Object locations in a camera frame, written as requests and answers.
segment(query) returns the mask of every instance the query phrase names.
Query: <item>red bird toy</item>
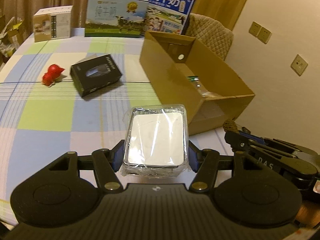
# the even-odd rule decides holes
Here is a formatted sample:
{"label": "red bird toy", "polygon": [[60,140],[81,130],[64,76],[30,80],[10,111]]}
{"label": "red bird toy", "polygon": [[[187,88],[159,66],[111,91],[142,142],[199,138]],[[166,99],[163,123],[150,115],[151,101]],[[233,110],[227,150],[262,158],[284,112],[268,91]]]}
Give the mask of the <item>red bird toy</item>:
{"label": "red bird toy", "polygon": [[59,67],[57,64],[50,65],[48,72],[42,77],[42,84],[46,85],[47,87],[51,87],[55,84],[54,80],[57,79],[64,70],[64,68]]}

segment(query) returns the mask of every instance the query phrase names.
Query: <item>wall switch plate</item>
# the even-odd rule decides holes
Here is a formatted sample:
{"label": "wall switch plate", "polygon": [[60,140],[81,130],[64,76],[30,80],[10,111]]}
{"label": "wall switch plate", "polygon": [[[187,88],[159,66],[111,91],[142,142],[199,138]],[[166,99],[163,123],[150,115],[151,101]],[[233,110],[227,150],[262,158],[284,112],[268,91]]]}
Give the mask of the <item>wall switch plate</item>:
{"label": "wall switch plate", "polygon": [[264,44],[267,44],[271,37],[271,34],[271,31],[267,30],[265,27],[262,27],[261,31],[258,34],[258,39]]}
{"label": "wall switch plate", "polygon": [[252,34],[253,36],[257,37],[260,30],[261,30],[261,25],[257,24],[256,22],[252,22],[252,25],[249,29],[249,33]]}
{"label": "wall switch plate", "polygon": [[308,63],[299,55],[295,57],[291,64],[291,68],[299,75],[301,76],[302,73],[305,71],[307,68]]}

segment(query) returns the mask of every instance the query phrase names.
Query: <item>black box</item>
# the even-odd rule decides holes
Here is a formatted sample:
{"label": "black box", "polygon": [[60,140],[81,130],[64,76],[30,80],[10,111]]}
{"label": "black box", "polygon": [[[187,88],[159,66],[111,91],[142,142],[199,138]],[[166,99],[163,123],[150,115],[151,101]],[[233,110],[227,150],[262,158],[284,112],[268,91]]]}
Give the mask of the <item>black box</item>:
{"label": "black box", "polygon": [[71,66],[70,75],[81,97],[117,82],[122,73],[111,55],[92,58]]}

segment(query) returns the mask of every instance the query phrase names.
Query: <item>green milk box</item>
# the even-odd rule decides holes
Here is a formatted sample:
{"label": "green milk box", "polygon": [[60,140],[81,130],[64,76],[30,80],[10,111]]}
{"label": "green milk box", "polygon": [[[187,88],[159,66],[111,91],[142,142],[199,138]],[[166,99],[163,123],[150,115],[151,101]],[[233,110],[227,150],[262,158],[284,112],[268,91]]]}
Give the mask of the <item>green milk box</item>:
{"label": "green milk box", "polygon": [[147,0],[88,0],[86,37],[140,37]]}

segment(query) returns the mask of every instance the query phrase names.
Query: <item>plaid tablecloth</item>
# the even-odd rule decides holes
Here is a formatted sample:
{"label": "plaid tablecloth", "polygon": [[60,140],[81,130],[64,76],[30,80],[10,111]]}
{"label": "plaid tablecloth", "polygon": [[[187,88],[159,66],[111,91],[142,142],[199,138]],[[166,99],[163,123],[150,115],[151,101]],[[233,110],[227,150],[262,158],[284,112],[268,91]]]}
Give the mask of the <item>plaid tablecloth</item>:
{"label": "plaid tablecloth", "polygon": [[[31,35],[0,71],[0,218],[16,220],[10,208],[12,190],[26,178],[72,150],[88,155],[100,148],[113,148],[124,139],[123,117],[134,106],[160,104],[139,63],[143,38],[84,38],[83,29],[74,29],[69,39],[34,43]],[[123,76],[120,82],[81,98],[69,76],[70,66],[96,53],[111,54]],[[48,88],[41,78],[51,64],[65,68],[59,83]],[[212,148],[232,155],[224,131],[216,129],[192,136],[199,148]],[[95,184],[93,172],[80,176]],[[179,183],[188,187],[195,174],[185,171],[174,179],[120,181]],[[230,176],[219,172],[218,181]]]}

